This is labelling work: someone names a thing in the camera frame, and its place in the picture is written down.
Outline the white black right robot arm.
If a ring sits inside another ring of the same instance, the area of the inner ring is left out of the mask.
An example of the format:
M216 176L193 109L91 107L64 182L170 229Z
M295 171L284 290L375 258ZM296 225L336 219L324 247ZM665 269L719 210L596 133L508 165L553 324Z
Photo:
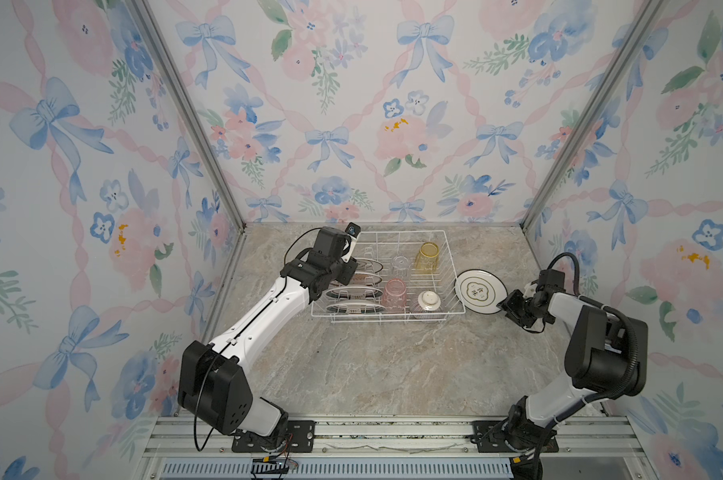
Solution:
M571 328L563 372L547 387L521 398L495 426L489 441L513 451L547 444L555 426L585 406L637 396L647 382L649 328L619 310L565 290L565 273L546 269L526 290L500 304L519 327L561 322Z

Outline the white wire dish rack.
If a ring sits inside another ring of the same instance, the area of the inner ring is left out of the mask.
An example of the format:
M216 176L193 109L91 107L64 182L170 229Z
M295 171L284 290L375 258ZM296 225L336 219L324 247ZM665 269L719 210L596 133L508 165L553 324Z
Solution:
M443 230L363 232L350 284L331 284L311 307L333 323L445 322L465 314Z

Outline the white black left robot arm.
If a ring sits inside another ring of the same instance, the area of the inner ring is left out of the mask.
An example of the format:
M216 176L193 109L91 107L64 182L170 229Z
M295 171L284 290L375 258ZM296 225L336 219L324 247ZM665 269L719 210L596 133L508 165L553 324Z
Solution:
M347 285L358 269L353 256L362 228L321 227L311 248L285 263L265 296L233 327L207 344L195 341L182 357L179 406L223 435L253 434L280 443L289 414L257 398L248 372L266 346L332 283Z

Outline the cream plate green rim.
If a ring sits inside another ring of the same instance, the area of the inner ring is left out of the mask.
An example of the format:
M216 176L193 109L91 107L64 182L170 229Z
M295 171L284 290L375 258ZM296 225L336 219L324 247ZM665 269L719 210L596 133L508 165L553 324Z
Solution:
M383 264L371 258L358 258L356 274L380 274Z
M455 294L461 304L475 313L491 315L501 312L501 302L509 291L505 283L483 269L461 272L455 280Z

